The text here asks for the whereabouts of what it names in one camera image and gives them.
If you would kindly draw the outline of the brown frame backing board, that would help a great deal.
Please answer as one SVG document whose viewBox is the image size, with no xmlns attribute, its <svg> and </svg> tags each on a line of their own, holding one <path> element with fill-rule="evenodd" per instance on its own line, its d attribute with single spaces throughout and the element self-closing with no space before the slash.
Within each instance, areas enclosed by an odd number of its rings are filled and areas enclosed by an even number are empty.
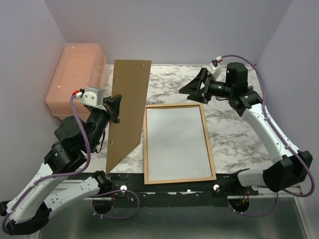
<svg viewBox="0 0 319 239">
<path fill-rule="evenodd" d="M 115 60 L 112 97 L 121 95 L 119 123 L 109 124 L 106 172 L 141 142 L 151 60 Z"/>
</svg>

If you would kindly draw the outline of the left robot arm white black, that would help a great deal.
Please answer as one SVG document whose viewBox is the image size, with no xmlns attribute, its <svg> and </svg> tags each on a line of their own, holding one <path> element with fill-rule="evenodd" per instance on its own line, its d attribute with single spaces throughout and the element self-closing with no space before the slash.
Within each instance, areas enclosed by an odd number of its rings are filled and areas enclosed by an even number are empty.
<svg viewBox="0 0 319 239">
<path fill-rule="evenodd" d="M 65 118 L 54 132 L 58 141 L 52 145 L 36 175 L 18 196 L 1 202 L 0 215 L 5 234 L 32 234 L 74 201 L 95 195 L 104 197 L 110 193 L 111 180 L 104 171 L 96 171 L 74 188 L 52 194 L 65 179 L 87 169 L 92 153 L 104 140 L 108 123 L 120 122 L 121 95 L 102 97 L 93 104 L 85 103 L 84 107 L 90 111 L 86 121 L 77 115 L 74 107 L 76 99 L 84 99 L 81 92 L 72 95 L 70 105 L 73 115 Z"/>
</svg>

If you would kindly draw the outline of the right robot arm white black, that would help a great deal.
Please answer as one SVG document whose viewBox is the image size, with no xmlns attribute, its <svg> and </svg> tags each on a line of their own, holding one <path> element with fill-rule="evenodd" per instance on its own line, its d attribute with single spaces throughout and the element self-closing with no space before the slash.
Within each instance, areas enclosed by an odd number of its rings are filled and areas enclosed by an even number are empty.
<svg viewBox="0 0 319 239">
<path fill-rule="evenodd" d="M 248 85 L 248 69 L 239 62 L 226 66 L 225 81 L 217 80 L 221 74 L 216 60 L 210 70 L 201 68 L 197 76 L 180 88 L 187 99 L 207 104 L 213 97 L 226 99 L 232 109 L 243 118 L 257 134 L 272 160 L 267 169 L 247 169 L 237 173 L 229 183 L 230 191 L 241 195 L 247 187 L 266 187 L 273 192 L 285 190 L 306 179 L 313 157 L 309 151 L 301 151 L 283 134 L 263 106 L 262 98 Z"/>
</svg>

